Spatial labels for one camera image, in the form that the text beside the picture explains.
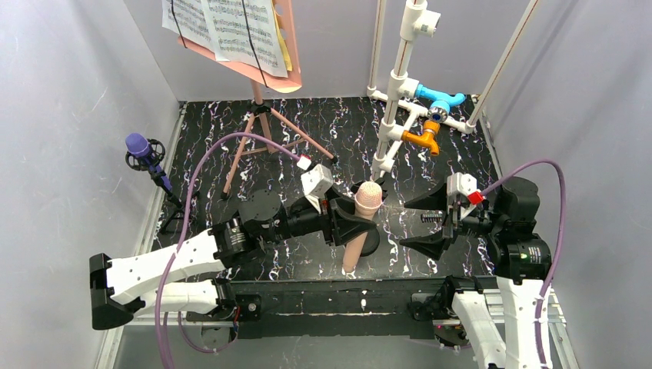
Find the pink microphone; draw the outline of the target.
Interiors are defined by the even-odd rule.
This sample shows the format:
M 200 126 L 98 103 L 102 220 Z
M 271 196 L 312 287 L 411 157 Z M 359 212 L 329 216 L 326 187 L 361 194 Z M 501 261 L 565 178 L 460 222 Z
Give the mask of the pink microphone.
M 383 204 L 383 190 L 375 181 L 360 184 L 354 195 L 354 217 L 358 223 L 345 246 L 342 269 L 353 273 L 360 258 L 372 255 L 379 247 L 380 235 L 374 217 Z

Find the black round-base mic stand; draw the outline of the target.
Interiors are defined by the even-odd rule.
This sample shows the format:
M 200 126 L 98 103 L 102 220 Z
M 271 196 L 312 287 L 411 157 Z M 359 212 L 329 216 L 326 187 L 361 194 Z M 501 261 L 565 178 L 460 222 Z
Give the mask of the black round-base mic stand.
M 378 249 L 380 241 L 380 232 L 377 228 L 368 231 L 364 239 L 360 256 L 363 258 L 372 255 Z

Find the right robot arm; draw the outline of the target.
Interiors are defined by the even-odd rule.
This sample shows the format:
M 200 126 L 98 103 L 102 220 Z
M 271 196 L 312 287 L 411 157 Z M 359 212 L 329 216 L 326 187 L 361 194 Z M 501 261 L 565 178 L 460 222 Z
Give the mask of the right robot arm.
M 541 368 L 540 354 L 549 354 L 542 291 L 552 266 L 551 250 L 534 233 L 540 205 L 538 188 L 525 178 L 508 178 L 494 200 L 477 189 L 476 179 L 454 173 L 445 182 L 405 203 L 422 210 L 422 222 L 439 221 L 441 229 L 400 242 L 438 260 L 461 235 L 486 241 L 487 254 L 501 294 L 504 333 L 499 333 L 487 303 L 487 289 L 477 277 L 449 275 L 437 292 L 415 294 L 408 309 L 417 321 L 457 319 L 460 337 L 441 332 L 448 347 L 468 345 L 479 368 Z

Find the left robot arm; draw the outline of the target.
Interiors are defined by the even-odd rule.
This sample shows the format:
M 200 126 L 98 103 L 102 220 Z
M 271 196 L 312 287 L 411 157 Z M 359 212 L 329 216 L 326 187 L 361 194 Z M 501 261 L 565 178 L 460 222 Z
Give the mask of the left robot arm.
M 135 317 L 187 311 L 227 317 L 243 311 L 224 278 L 189 282 L 197 274 L 222 272 L 264 256 L 267 244 L 322 233 L 330 246 L 341 246 L 375 229 L 371 219 L 356 215 L 354 201 L 333 188 L 315 207 L 299 198 L 286 208 L 280 195 L 258 190 L 241 202 L 228 221 L 215 224 L 184 241 L 129 258 L 99 253 L 89 258 L 91 326 L 105 331 Z

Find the small black comb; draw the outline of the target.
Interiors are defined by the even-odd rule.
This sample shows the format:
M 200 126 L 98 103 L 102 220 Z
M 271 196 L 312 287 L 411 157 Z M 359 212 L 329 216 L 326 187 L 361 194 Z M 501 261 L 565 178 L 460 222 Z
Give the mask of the small black comb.
M 443 212 L 426 212 L 420 215 L 422 223 L 425 224 L 443 224 L 447 218 L 447 215 Z

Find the orange faucet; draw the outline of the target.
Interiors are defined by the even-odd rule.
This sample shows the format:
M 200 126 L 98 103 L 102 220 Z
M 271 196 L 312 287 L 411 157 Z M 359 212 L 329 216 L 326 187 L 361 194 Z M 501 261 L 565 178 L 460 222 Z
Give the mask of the orange faucet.
M 440 146 L 436 141 L 436 136 L 440 130 L 440 126 L 441 125 L 436 121 L 427 120 L 423 124 L 423 129 L 420 135 L 405 130 L 403 131 L 401 140 L 427 149 L 431 156 L 438 156 L 440 154 Z

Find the blue faucet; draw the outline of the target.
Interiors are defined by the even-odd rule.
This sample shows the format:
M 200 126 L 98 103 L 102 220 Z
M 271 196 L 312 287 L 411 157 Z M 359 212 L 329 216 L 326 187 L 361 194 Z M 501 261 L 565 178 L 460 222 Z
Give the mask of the blue faucet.
M 427 110 L 429 119 L 437 123 L 443 123 L 450 113 L 452 107 L 462 104 L 466 96 L 461 93 L 450 95 L 442 91 L 436 91 L 422 84 L 418 84 L 414 90 L 415 98 L 424 98 L 431 102 Z

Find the pink music stand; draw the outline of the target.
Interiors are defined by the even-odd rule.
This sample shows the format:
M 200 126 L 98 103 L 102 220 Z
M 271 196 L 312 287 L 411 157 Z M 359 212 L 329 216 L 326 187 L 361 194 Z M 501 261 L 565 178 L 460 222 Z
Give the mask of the pink music stand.
M 276 92 L 282 94 L 288 94 L 290 92 L 297 91 L 302 86 L 301 81 L 301 67 L 298 57 L 298 48 L 295 40 L 295 31 L 294 31 L 294 17 L 292 13 L 292 3 L 290 1 L 273 1 L 275 3 L 275 9 L 278 13 L 278 24 L 281 29 L 281 39 L 285 41 L 287 45 L 287 50 L 289 51 L 290 59 L 293 65 L 293 71 L 288 73 L 286 78 L 279 78 L 269 75 L 268 73 L 263 72 L 260 68 L 253 67 L 251 65 L 246 65 L 240 62 L 232 61 L 216 61 L 213 54 L 209 53 L 207 49 L 202 48 L 194 43 L 192 43 L 188 48 L 193 52 L 196 52 L 200 55 L 205 56 L 206 58 L 211 59 L 214 62 L 217 62 L 220 65 L 225 66 L 226 68 L 237 72 L 238 74 L 248 78 L 251 83 L 251 89 L 253 91 L 254 97 L 252 101 L 251 116 L 248 119 L 247 124 L 245 125 L 244 132 L 249 135 L 253 128 L 253 125 L 256 121 L 260 123 L 260 126 L 263 130 L 264 143 L 266 144 L 265 150 L 274 153 L 280 150 L 280 146 L 274 142 L 271 138 L 270 124 L 268 118 L 270 116 L 278 119 L 282 124 L 289 127 L 299 136 L 300 142 L 306 142 L 310 146 L 316 148 L 320 153 L 322 153 L 326 158 L 328 158 L 332 163 L 337 163 L 338 158 L 335 154 L 328 151 L 325 147 L 320 145 L 315 141 L 310 135 L 305 131 L 302 131 L 297 125 L 292 123 L 288 118 L 283 116 L 279 111 L 272 108 L 262 96 L 262 88 L 270 88 Z

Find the black tripod mic stand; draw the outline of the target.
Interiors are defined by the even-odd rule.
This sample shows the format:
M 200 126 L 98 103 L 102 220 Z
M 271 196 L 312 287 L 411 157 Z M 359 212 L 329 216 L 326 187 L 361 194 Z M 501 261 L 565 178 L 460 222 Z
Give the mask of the black tripod mic stand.
M 150 158 L 136 159 L 133 157 L 126 158 L 127 166 L 135 171 L 146 171 L 150 175 L 150 179 L 156 186 L 161 188 L 166 197 L 166 201 L 172 203 L 175 207 L 173 212 L 166 218 L 165 222 L 160 228 L 163 234 L 175 233 L 169 229 L 173 221 L 182 221 L 185 215 L 185 203 L 173 192 L 173 188 L 168 175 L 161 166 L 165 159 L 166 149 L 165 146 L 157 139 L 147 138 L 151 144 L 152 153 Z

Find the purple microphone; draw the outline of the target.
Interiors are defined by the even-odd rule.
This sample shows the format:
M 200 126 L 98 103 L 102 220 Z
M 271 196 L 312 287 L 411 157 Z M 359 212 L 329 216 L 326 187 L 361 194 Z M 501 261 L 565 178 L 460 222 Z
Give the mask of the purple microphone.
M 150 158 L 152 148 L 149 140 L 139 133 L 131 133 L 125 139 L 127 148 L 126 158 Z

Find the sheet music pages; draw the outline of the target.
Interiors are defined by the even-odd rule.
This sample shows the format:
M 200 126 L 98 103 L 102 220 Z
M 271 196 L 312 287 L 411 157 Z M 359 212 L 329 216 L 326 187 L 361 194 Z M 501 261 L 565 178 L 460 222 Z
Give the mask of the sheet music pages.
M 293 71 L 273 1 L 166 0 L 161 7 L 162 27 L 186 48 L 194 43 L 218 62 L 244 63 L 274 77 Z

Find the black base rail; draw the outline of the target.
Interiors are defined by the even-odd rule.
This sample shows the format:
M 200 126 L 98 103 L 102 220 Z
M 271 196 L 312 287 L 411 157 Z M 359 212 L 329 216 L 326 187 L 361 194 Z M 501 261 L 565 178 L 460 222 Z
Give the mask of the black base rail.
M 240 339 L 263 337 L 442 337 L 464 343 L 444 278 L 234 281 Z

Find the white pvc pipe frame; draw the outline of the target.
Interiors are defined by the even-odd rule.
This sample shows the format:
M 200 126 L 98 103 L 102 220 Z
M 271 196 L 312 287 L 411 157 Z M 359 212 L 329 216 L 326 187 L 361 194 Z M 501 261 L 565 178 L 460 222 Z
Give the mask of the white pvc pipe frame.
M 401 140 L 403 131 L 410 131 L 418 118 L 429 118 L 427 110 L 431 102 L 424 98 L 415 98 L 414 90 L 420 83 L 418 80 L 408 77 L 408 66 L 411 60 L 411 53 L 414 48 L 414 40 L 419 35 L 432 36 L 437 30 L 441 15 L 427 8 L 426 1 L 406 1 L 401 19 L 400 43 L 396 54 L 396 60 L 391 69 L 388 87 L 386 92 L 378 89 L 376 84 L 378 76 L 378 67 L 380 65 L 381 42 L 384 28 L 384 18 L 386 13 L 386 1 L 377 2 L 377 10 L 374 24 L 374 38 L 372 42 L 372 56 L 370 65 L 370 76 L 367 86 L 367 96 L 376 101 L 386 103 L 386 109 L 383 118 L 380 119 L 378 129 L 378 144 L 371 162 L 371 180 L 376 181 L 385 174 L 392 171 L 398 149 L 404 143 Z M 462 134 L 470 134 L 475 131 L 477 121 L 481 115 L 486 98 L 491 93 L 491 89 L 503 71 L 505 65 L 527 23 L 539 5 L 538 1 L 530 1 L 524 10 L 521 19 L 505 46 L 505 49 L 496 64 L 492 75 L 485 85 L 484 90 L 479 95 L 477 102 L 474 104 L 474 110 L 471 117 L 460 122 L 451 117 L 440 125 L 447 125 L 456 129 Z

